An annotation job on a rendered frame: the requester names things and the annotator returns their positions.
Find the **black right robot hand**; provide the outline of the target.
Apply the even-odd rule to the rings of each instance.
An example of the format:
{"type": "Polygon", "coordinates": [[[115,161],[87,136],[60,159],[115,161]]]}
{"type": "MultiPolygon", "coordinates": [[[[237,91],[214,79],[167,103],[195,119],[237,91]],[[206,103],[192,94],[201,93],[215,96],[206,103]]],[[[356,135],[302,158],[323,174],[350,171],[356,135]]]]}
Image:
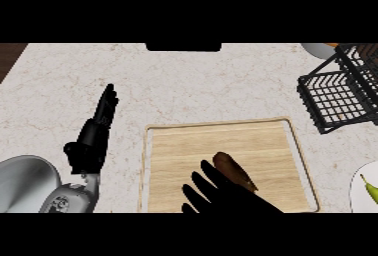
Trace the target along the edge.
{"type": "Polygon", "coordinates": [[[192,172],[192,182],[201,194],[187,184],[181,186],[189,200],[189,203],[181,204],[184,214],[282,214],[263,198],[229,180],[206,160],[201,161],[201,169],[209,181],[196,171],[192,172]]]}

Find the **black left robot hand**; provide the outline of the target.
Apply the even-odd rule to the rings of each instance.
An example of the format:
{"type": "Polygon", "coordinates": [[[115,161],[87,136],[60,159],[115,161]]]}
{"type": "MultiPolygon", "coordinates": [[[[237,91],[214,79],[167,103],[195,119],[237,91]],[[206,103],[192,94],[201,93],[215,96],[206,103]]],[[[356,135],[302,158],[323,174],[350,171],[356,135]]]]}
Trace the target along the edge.
{"type": "Polygon", "coordinates": [[[85,121],[75,142],[63,146],[72,174],[99,174],[105,164],[109,130],[118,104],[113,85],[102,93],[94,115],[85,121]]]}

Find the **brown sweet potato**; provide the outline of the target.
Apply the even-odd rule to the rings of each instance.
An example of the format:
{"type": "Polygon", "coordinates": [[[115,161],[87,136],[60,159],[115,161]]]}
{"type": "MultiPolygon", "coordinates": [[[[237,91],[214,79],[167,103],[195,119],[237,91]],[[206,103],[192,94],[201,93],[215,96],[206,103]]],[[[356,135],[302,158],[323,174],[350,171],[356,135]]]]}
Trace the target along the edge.
{"type": "Polygon", "coordinates": [[[215,169],[234,184],[240,185],[251,192],[258,190],[245,170],[227,153],[217,152],[212,156],[212,163],[215,169]]]}

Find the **pale wooden tray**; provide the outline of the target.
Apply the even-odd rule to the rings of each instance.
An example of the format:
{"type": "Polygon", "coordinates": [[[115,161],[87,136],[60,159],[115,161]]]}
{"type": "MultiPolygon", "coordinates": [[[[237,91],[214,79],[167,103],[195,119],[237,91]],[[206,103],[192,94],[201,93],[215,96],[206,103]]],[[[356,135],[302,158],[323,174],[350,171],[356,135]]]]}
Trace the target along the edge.
{"type": "Polygon", "coordinates": [[[175,212],[181,186],[199,162],[227,153],[257,185],[257,195],[286,213],[316,213],[320,204],[295,129],[286,117],[150,125],[144,130],[137,210],[175,212]]]}

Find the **white plate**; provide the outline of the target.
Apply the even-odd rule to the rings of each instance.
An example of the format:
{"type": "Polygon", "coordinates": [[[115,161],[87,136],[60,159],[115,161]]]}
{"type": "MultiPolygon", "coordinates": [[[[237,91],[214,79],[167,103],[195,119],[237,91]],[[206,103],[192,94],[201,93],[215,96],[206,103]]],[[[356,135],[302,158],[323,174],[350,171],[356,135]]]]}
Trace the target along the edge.
{"type": "Polygon", "coordinates": [[[350,208],[353,213],[378,213],[378,204],[373,202],[360,178],[378,188],[378,161],[364,164],[356,171],[350,182],[350,208]]]}

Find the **green banana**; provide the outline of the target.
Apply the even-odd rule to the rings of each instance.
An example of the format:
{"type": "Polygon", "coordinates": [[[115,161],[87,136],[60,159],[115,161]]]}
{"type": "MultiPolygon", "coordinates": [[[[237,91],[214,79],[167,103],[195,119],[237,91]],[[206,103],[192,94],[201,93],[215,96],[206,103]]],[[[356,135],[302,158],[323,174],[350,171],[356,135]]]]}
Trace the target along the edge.
{"type": "Polygon", "coordinates": [[[366,188],[367,194],[373,202],[378,204],[378,188],[366,181],[363,174],[360,174],[360,178],[364,182],[364,188],[366,188]]]}

